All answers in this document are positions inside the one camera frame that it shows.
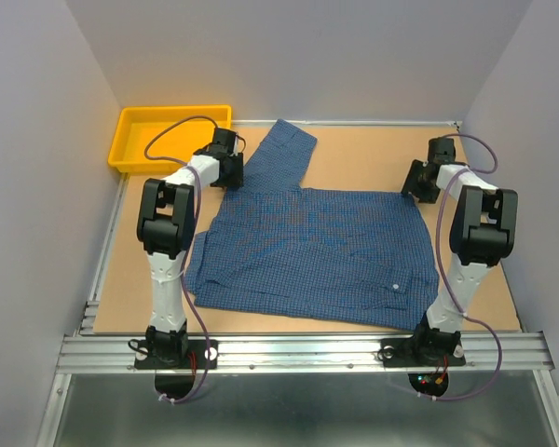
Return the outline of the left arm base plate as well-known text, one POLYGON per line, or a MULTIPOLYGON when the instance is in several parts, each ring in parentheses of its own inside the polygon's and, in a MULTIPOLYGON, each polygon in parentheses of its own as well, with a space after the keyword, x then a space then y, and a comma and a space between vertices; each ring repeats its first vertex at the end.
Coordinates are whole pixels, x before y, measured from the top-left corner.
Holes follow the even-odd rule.
POLYGON ((138 349, 135 351, 133 368, 139 371, 181 370, 204 371, 206 368, 217 368, 218 341, 210 340, 207 345, 205 339, 189 338, 185 344, 185 352, 179 353, 165 350, 163 353, 150 348, 145 340, 131 339, 129 345, 138 349))

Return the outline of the blue plaid long sleeve shirt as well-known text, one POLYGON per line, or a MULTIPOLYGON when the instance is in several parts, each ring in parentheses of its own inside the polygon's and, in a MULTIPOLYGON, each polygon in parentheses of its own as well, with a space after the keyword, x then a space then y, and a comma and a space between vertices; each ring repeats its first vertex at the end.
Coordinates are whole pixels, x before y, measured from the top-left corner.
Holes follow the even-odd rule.
POLYGON ((195 238, 185 273, 202 307, 411 331, 438 294, 428 228, 410 196, 304 188, 316 148, 278 120, 195 238))

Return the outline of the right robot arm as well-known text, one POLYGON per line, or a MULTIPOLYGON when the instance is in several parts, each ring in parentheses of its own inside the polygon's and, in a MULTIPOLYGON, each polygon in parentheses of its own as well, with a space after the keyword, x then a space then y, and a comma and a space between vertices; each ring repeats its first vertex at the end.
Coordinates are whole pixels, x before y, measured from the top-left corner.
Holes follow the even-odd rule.
POLYGON ((402 193, 421 203, 442 200, 436 237, 442 235, 447 198, 457 202, 449 232, 450 266, 443 267, 441 242, 435 252, 443 287, 429 306, 413 335, 398 351, 421 363, 462 358, 462 323, 485 276, 510 256, 515 242, 518 193, 484 181, 481 169, 456 161, 454 136, 446 134, 429 141, 428 159, 416 160, 402 193))

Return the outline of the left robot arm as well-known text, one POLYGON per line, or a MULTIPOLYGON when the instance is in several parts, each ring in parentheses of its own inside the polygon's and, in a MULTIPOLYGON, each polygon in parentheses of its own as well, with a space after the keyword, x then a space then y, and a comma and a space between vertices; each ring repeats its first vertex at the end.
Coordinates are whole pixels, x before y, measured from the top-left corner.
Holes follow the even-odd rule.
POLYGON ((211 142, 197 149, 189 161, 152 156, 152 146, 167 133, 161 131, 144 149, 150 161, 169 161, 181 167, 163 179, 143 185, 137 238, 147 254, 152 284, 152 312, 143 346, 137 354, 177 367, 188 358, 183 279, 191 248, 201 192, 208 186, 236 189, 243 185, 245 141, 235 131, 216 127, 211 142))

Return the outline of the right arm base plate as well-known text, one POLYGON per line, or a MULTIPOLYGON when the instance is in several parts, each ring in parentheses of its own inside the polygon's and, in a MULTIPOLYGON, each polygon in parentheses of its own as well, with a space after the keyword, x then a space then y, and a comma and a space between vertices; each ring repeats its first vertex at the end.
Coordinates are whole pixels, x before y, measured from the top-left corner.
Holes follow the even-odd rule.
POLYGON ((464 357, 456 358, 442 347, 418 345, 412 338, 383 339, 377 357, 386 368, 464 366, 464 357))

